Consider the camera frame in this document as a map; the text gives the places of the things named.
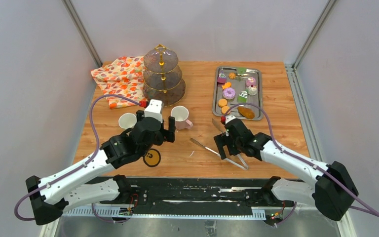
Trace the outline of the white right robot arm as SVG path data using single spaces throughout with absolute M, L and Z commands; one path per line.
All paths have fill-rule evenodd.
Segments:
M 354 202 L 358 191 L 346 167 L 335 161 L 320 162 L 296 153 L 264 133 L 254 135 L 242 120 L 235 116 L 222 116 L 224 132 L 214 137 L 219 156 L 227 155 L 255 158 L 277 165 L 300 180 L 290 181 L 271 177 L 261 188 L 263 201 L 270 206 L 280 201 L 293 201 L 313 205 L 325 217 L 339 221 Z

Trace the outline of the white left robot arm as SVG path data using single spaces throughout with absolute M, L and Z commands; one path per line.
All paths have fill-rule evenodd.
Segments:
M 63 213 L 79 206 L 116 200 L 128 203 L 132 196 L 131 185 L 124 175 L 100 183 L 89 184 L 94 178 L 116 170 L 144 157 L 152 146 L 175 141 L 175 118 L 168 118 L 168 128 L 163 120 L 137 113 L 137 123 L 119 135 L 97 146 L 88 158 L 46 178 L 31 176 L 26 186 L 37 225 L 51 223 Z

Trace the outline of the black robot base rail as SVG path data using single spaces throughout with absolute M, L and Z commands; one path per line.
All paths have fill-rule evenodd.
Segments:
M 189 216 L 247 216 L 257 207 L 280 211 L 293 201 L 267 201 L 260 189 L 267 179 L 127 177 L 128 198 L 104 200 L 102 204 L 125 205 L 133 200 L 136 214 Z

